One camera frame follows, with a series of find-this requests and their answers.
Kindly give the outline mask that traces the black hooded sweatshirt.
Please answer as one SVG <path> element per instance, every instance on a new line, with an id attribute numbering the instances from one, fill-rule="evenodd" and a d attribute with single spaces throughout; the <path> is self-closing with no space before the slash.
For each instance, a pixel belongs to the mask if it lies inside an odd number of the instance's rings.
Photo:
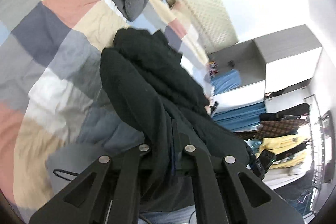
<path id="1" fill-rule="evenodd" d="M 171 212 L 194 204 L 188 177 L 171 173 L 173 134 L 216 157 L 234 156 L 247 165 L 246 143 L 208 115 L 203 88 L 181 67 L 182 56 L 160 31 L 117 31 L 101 53 L 102 87 L 122 121 L 150 143 L 153 172 L 141 186 L 142 212 Z"/>

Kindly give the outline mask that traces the clothes rack with garments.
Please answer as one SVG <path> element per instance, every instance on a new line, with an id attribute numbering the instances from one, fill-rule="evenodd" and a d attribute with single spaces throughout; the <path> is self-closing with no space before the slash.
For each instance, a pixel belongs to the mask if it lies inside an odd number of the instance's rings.
<path id="1" fill-rule="evenodd" d="M 274 160 L 264 183 L 278 189 L 304 177 L 321 189 L 334 180 L 335 136 L 329 113 L 322 115 L 314 94 L 289 109 L 267 114 L 255 130 L 237 132 L 256 156 L 270 151 Z"/>

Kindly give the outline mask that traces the light blue jeans leg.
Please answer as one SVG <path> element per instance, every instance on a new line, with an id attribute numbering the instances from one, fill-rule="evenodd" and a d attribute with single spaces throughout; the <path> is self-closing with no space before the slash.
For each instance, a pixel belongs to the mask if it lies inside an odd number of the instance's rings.
<path id="1" fill-rule="evenodd" d="M 189 223 L 197 224 L 195 206 L 188 206 L 172 212 L 141 213 L 138 223 Z"/>

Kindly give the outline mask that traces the blue curtain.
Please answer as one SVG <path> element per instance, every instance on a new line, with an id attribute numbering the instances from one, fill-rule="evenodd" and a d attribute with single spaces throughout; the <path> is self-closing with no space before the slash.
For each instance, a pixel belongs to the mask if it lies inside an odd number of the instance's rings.
<path id="1" fill-rule="evenodd" d="M 260 124 L 260 114 L 266 113 L 264 102 L 216 113 L 213 121 L 233 132 L 246 130 Z"/>

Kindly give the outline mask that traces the blue cloth on shelf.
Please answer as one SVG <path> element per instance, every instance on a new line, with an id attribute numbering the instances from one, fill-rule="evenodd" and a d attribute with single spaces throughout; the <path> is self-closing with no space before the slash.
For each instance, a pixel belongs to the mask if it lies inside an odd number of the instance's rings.
<path id="1" fill-rule="evenodd" d="M 232 69 L 223 75 L 212 78 L 211 84 L 214 87 L 214 94 L 218 95 L 238 88 L 242 84 L 242 79 L 239 71 Z"/>

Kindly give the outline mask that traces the colourful patchwork bed quilt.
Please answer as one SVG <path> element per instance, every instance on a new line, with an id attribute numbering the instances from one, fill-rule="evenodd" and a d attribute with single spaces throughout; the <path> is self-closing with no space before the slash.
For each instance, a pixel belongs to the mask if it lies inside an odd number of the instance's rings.
<path id="1" fill-rule="evenodd" d="M 99 73 L 101 51 L 127 27 L 162 31 L 211 96 L 199 35 L 164 1 L 149 0 L 130 22 L 112 0 L 1 0 L 1 194 L 24 223 L 54 194 L 46 161 L 56 150 L 130 146 Z"/>

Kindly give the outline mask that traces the grey white wall cabinet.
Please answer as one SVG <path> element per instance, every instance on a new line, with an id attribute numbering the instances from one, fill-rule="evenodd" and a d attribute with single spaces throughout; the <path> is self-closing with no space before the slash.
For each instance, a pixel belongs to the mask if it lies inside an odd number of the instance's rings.
<path id="1" fill-rule="evenodd" d="M 211 53 L 220 75 L 236 69 L 241 84 L 214 96 L 218 112 L 263 102 L 265 95 L 310 80 L 322 44 L 306 25 L 296 26 Z"/>

